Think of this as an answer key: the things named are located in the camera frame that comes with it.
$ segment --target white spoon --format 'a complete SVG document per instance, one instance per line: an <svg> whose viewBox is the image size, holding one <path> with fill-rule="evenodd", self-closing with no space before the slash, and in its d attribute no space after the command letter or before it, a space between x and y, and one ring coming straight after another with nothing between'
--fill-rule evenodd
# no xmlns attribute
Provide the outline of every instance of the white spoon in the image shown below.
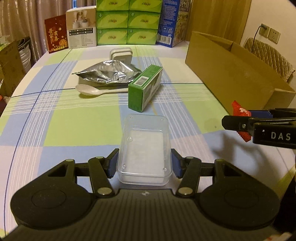
<svg viewBox="0 0 296 241"><path fill-rule="evenodd" d="M110 93L127 93L128 88L123 89L113 89L113 90L98 90L95 87L90 85L76 85L75 89L83 95L87 96L99 96L103 94L110 94Z"/></svg>

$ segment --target silver foil bag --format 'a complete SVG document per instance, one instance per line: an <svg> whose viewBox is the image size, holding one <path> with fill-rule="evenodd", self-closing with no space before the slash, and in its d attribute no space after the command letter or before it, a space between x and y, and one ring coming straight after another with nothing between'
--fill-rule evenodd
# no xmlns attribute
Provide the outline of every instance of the silver foil bag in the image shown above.
<svg viewBox="0 0 296 241"><path fill-rule="evenodd" d="M128 85L140 73L142 71L132 64L127 65L119 60L107 60L72 74L84 80L96 82L99 86L119 86Z"/></svg>

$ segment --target plaid tablecloth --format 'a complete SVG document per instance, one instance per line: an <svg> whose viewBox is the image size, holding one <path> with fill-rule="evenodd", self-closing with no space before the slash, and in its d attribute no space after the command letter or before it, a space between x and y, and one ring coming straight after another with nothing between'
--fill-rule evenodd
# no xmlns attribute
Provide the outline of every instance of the plaid tablecloth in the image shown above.
<svg viewBox="0 0 296 241"><path fill-rule="evenodd" d="M293 152L245 143L236 132L223 129L227 112L185 64L187 43L129 47L138 68L164 67L160 91L143 114L168 118L171 148L206 162L223 158L283 195L295 172ZM128 95L83 98L74 89L78 77L71 75L108 60L113 48L47 53L17 87L0 118L0 236L16 226L10 211L16 190L65 159L86 162L119 147L125 117L137 113L128 108ZM110 182L115 189L127 187L117 175ZM88 178L78 183L91 191ZM173 174L164 188L175 191L178 183ZM199 191L210 184L211 177L202 177Z"/></svg>

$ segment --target black ribbed surface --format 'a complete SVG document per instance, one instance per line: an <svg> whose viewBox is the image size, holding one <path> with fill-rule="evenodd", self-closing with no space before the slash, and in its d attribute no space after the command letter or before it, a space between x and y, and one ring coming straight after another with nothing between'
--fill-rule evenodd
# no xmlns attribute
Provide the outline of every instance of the black ribbed surface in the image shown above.
<svg viewBox="0 0 296 241"><path fill-rule="evenodd" d="M4 241L262 241L275 233L271 227L254 231L220 227L207 220L191 199L175 197L171 190L120 190L113 198L97 200L91 212L71 226L42 231L19 226Z"/></svg>

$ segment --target curtain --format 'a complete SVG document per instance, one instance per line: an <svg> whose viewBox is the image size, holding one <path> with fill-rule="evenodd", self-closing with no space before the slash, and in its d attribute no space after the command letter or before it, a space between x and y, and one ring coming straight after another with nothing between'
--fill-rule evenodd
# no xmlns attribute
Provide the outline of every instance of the curtain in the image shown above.
<svg viewBox="0 0 296 241"><path fill-rule="evenodd" d="M193 0L186 40L198 31L240 43L251 0Z"/></svg>
<svg viewBox="0 0 296 241"><path fill-rule="evenodd" d="M12 40L31 38L31 59L35 63L46 51L44 20L63 15L73 8L73 0L0 0L2 35Z"/></svg>
<svg viewBox="0 0 296 241"><path fill-rule="evenodd" d="M96 0L76 0L76 7L94 6Z"/></svg>

